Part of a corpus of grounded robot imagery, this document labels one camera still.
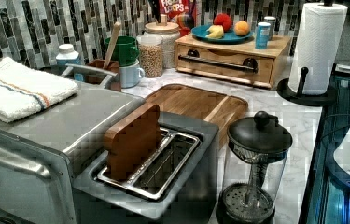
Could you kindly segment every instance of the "white towel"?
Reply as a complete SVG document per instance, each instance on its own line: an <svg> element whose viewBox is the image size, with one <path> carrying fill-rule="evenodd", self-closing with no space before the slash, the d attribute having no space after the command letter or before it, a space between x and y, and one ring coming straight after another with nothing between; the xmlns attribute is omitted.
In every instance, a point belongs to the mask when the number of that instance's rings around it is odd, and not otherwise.
<svg viewBox="0 0 350 224"><path fill-rule="evenodd" d="M76 82L28 68L11 58L0 61L0 120L10 123L77 93Z"/></svg>

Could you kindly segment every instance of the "black base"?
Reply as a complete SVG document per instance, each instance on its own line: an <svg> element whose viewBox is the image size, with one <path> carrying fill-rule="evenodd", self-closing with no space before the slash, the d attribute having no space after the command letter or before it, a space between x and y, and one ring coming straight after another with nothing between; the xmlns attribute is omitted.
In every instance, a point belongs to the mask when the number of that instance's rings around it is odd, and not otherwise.
<svg viewBox="0 0 350 224"><path fill-rule="evenodd" d="M222 199L222 192L218 198L218 203L216 207L216 219L219 224L273 224L275 209L273 209L273 213L265 220L260 223L249 223L249 222L241 222L236 220L237 218L231 216L225 209L225 205Z"/></svg>
<svg viewBox="0 0 350 224"><path fill-rule="evenodd" d="M288 78L279 82L276 91L280 96L297 105L331 105L337 100L337 90L331 86L328 87L326 93L321 95L298 95L288 86Z"/></svg>

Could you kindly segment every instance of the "marble countertop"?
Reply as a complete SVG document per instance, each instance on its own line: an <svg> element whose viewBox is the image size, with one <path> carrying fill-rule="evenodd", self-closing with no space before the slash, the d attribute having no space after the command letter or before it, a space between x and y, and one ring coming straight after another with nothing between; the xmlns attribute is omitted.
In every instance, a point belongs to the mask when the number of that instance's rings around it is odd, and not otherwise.
<svg viewBox="0 0 350 224"><path fill-rule="evenodd" d="M277 81L289 76L290 66L291 60ZM254 116L256 112L264 110L279 118L279 123L291 133L293 145L287 154L285 170L275 201L274 222L280 224L298 223L322 108L295 105L283 99L276 91L178 73L174 69L164 70L161 77L143 78L137 86L122 89L122 91L147 97L160 87L173 83L241 97L248 101L247 117ZM226 183L223 182L224 158L227 151L225 147L227 146L224 146L218 153L217 194L221 192L223 183ZM231 160L237 160L234 161L235 165L240 161L235 158L231 158ZM215 215L216 213L213 212L209 224L217 223Z"/></svg>

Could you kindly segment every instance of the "wooden utensil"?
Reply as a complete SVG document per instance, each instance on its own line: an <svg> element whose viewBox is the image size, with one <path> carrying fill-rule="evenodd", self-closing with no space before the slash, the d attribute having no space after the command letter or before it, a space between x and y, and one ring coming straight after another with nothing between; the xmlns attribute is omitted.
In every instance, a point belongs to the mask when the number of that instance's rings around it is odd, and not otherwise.
<svg viewBox="0 0 350 224"><path fill-rule="evenodd" d="M114 48L117 44L117 39L119 38L119 29L121 27L121 23L117 21L114 24L113 32L111 33L111 39L108 43L107 52L105 53L105 63L103 65L103 68L106 69L108 65L110 64L111 56L113 55Z"/></svg>

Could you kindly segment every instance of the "orange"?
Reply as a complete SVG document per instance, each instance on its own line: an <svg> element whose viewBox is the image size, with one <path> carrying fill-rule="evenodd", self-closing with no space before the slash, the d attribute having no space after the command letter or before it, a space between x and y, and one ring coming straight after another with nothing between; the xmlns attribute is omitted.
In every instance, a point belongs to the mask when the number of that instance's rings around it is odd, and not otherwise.
<svg viewBox="0 0 350 224"><path fill-rule="evenodd" d="M233 27L233 31L237 35L247 35L250 32L250 28L246 21L238 21Z"/></svg>

